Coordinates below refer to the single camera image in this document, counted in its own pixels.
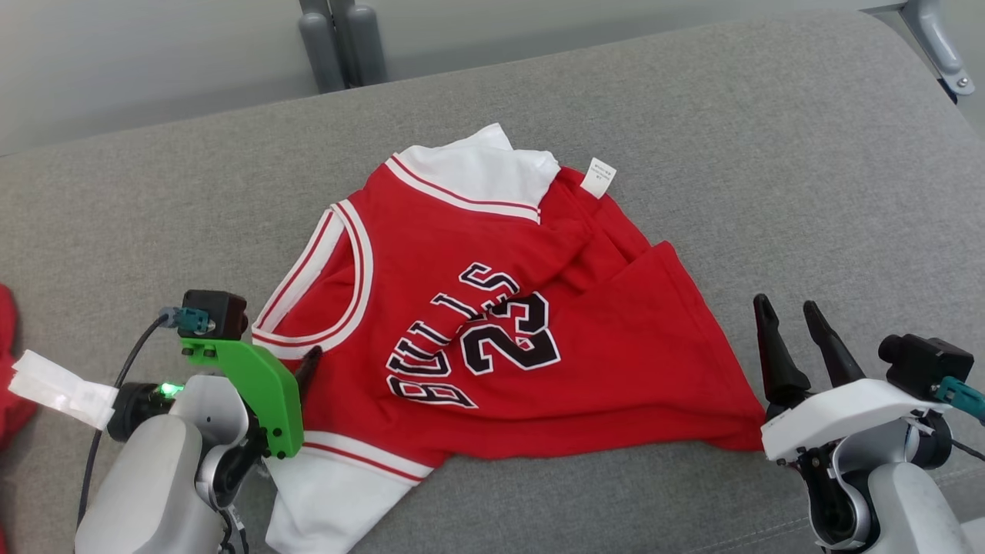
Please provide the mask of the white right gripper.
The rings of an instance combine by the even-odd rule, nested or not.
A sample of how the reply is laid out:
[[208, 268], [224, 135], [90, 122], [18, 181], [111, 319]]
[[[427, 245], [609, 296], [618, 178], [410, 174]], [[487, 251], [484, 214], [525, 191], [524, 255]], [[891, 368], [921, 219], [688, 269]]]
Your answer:
[[947, 404], [916, 399], [889, 382], [866, 379], [858, 361], [810, 299], [803, 303], [803, 317], [835, 389], [808, 398], [810, 381], [793, 362], [770, 299], [761, 293], [756, 295], [753, 308], [767, 409], [786, 410], [761, 427], [761, 444], [771, 462], [789, 462], [797, 456], [798, 449], [819, 448], [856, 432], [911, 417], [914, 411], [922, 415], [949, 410]]

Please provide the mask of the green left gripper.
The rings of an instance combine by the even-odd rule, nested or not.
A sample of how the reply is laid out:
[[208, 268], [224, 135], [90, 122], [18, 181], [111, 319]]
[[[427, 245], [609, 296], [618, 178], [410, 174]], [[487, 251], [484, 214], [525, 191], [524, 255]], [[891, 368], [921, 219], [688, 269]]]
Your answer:
[[218, 369], [266, 431], [266, 449], [275, 459], [298, 455], [305, 441], [302, 407], [323, 350], [313, 346], [293, 375], [271, 352], [248, 342], [183, 337], [189, 362]]

